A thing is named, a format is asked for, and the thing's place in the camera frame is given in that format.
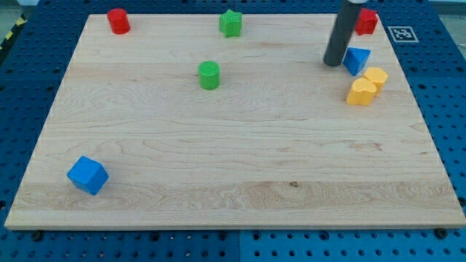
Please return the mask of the grey cylindrical robot arm stick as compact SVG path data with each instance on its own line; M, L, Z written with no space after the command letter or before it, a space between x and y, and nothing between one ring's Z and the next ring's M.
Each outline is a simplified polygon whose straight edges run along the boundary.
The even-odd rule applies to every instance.
M366 2L366 0L341 1L323 56L323 62L327 66L335 67L341 65L361 9Z

